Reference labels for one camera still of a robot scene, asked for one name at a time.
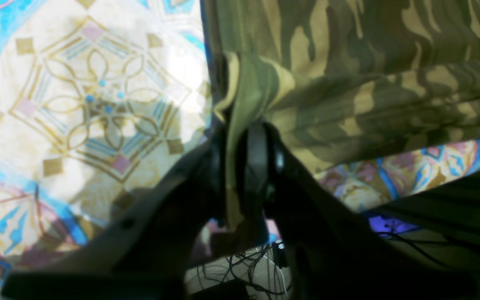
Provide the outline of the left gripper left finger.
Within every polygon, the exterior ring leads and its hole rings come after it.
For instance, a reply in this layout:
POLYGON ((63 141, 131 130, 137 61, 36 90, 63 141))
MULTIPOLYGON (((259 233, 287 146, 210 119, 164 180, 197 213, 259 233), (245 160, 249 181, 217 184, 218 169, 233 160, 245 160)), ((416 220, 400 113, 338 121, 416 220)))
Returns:
POLYGON ((184 300, 198 234, 225 218, 225 128, 214 125, 152 189, 81 249, 34 271, 12 271, 2 300, 184 300))

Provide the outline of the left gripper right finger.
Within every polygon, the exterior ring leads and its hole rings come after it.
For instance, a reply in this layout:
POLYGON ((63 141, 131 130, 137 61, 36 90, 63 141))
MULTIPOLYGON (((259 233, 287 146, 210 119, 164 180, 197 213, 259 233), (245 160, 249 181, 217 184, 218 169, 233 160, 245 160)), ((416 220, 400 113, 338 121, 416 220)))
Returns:
POLYGON ((292 273, 292 300, 458 300, 478 285, 389 245, 309 174, 268 123, 244 136, 244 214, 273 220, 292 273))

